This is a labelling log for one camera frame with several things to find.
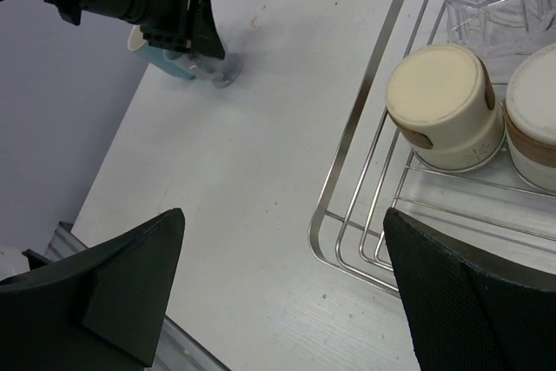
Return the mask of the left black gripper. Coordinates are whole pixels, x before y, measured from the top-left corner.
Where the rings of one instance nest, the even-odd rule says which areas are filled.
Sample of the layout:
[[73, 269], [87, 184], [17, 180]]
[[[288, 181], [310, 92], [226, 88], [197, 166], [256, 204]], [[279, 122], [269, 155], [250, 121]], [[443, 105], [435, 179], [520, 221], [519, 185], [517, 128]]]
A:
[[138, 25], [151, 45], [223, 60], [226, 52], [216, 28], [211, 0], [81, 0], [82, 10]]

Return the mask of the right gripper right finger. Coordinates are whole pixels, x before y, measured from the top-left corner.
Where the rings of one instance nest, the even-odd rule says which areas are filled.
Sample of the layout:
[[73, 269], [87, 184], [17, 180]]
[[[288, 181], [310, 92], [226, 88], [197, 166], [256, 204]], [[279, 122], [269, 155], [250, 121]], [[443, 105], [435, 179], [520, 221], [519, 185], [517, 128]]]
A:
[[555, 276], [494, 255], [398, 209], [387, 250], [422, 370], [553, 370]]

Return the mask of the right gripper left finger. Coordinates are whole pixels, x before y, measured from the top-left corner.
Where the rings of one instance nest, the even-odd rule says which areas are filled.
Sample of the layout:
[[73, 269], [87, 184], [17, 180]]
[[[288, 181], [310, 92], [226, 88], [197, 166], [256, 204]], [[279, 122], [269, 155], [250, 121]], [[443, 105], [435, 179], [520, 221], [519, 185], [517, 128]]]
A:
[[130, 231], [1, 281], [4, 368], [149, 368], [182, 249], [170, 209]]

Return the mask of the pale grey-blue mug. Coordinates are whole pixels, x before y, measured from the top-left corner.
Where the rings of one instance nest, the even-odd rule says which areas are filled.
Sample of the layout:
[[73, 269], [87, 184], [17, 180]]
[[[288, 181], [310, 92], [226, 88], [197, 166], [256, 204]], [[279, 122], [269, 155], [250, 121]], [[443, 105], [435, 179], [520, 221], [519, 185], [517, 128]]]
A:
[[195, 78], [211, 82], [216, 88], [228, 87], [242, 71], [242, 56], [227, 52], [220, 60], [199, 54], [183, 54], [165, 50], [164, 59]]

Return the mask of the light blue mug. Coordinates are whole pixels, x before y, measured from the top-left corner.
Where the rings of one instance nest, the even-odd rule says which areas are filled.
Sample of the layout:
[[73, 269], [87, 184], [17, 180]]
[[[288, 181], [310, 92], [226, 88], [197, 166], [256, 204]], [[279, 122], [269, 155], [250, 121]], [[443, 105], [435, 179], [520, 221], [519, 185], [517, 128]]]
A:
[[156, 66], [159, 70], [166, 74], [185, 79], [193, 80], [195, 77], [190, 75], [185, 70], [170, 63], [164, 58], [163, 50], [151, 47], [149, 43], [143, 38], [142, 32], [138, 25], [134, 25], [129, 33], [127, 41], [128, 51], [142, 57], [148, 63]]

